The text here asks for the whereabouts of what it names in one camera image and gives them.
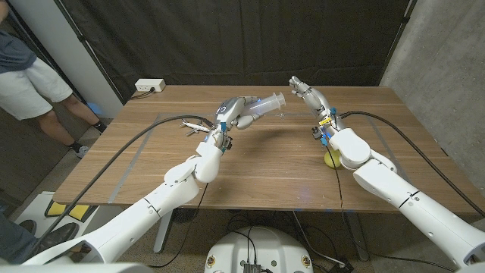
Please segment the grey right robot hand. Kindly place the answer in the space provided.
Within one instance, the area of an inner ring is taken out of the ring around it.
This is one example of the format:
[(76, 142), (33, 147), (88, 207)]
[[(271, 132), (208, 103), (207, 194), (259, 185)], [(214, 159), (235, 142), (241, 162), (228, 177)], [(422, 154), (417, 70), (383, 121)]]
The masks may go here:
[(302, 99), (316, 117), (319, 127), (324, 128), (330, 134), (346, 129), (345, 124), (331, 110), (330, 103), (320, 91), (296, 76), (289, 79), (289, 85), (293, 88), (292, 94)]

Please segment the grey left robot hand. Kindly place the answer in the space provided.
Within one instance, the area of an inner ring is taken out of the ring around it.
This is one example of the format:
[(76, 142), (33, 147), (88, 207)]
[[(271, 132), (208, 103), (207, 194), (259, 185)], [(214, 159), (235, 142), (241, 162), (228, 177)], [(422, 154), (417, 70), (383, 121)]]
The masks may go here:
[(257, 100), (257, 96), (238, 96), (224, 101), (215, 113), (215, 121), (211, 125), (209, 134), (211, 140), (209, 142), (222, 152), (225, 152), (224, 141), (226, 140), (227, 132), (232, 126), (243, 130), (261, 117), (259, 114), (243, 115), (244, 108)]

